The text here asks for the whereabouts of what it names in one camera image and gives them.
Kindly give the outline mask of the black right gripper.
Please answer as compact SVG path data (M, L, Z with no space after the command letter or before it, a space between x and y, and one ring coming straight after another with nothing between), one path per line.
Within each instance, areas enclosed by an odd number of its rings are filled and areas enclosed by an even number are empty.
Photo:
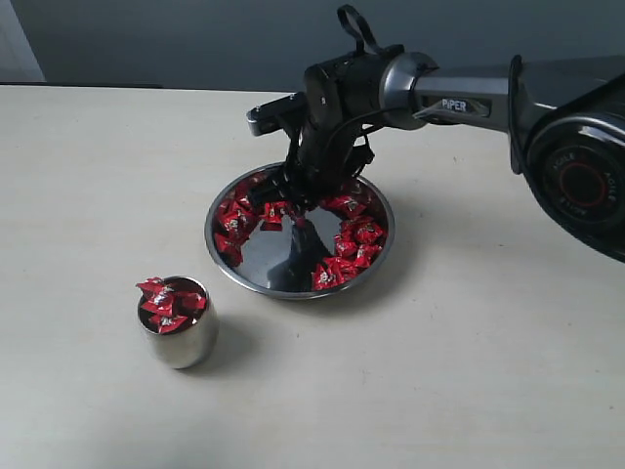
M361 121L350 119L324 129L308 118L290 140L285 160L249 190L251 204L259 207L287 202L295 210L304 211L336 194L373 160L374 153L367 143L355 143L366 136L362 127Z

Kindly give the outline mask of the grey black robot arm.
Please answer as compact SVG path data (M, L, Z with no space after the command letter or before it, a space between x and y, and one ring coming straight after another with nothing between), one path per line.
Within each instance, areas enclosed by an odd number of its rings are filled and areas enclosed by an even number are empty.
M624 257L624 60L620 56L443 69L392 46L309 66L301 93L249 111L256 136L283 130L285 161L253 205L317 205L370 163L357 140L383 128L466 125L505 134L512 171L570 235Z

